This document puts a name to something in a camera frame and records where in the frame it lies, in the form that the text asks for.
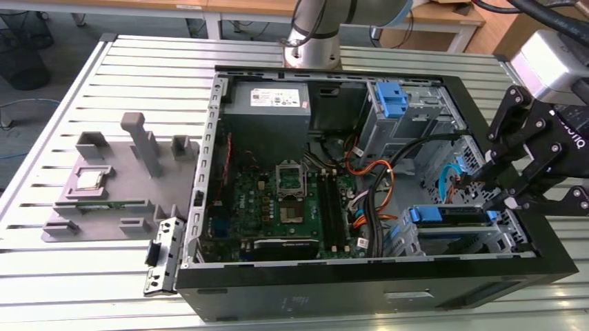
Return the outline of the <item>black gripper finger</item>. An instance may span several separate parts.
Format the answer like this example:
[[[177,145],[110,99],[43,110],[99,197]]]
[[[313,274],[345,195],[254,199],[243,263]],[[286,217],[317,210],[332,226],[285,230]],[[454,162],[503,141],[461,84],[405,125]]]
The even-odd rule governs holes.
[[[485,154],[487,162],[470,175],[464,176],[465,184],[489,185],[516,160],[528,156],[532,162],[536,161],[529,151],[529,142],[547,128],[547,122],[543,119],[537,122],[531,120],[533,103],[535,100],[524,87],[509,87],[488,130],[492,146]]]
[[[523,210],[532,214],[588,214],[588,189],[573,186],[561,200],[544,193],[564,180],[549,173],[555,161],[533,161],[512,184],[484,203],[485,210]]]

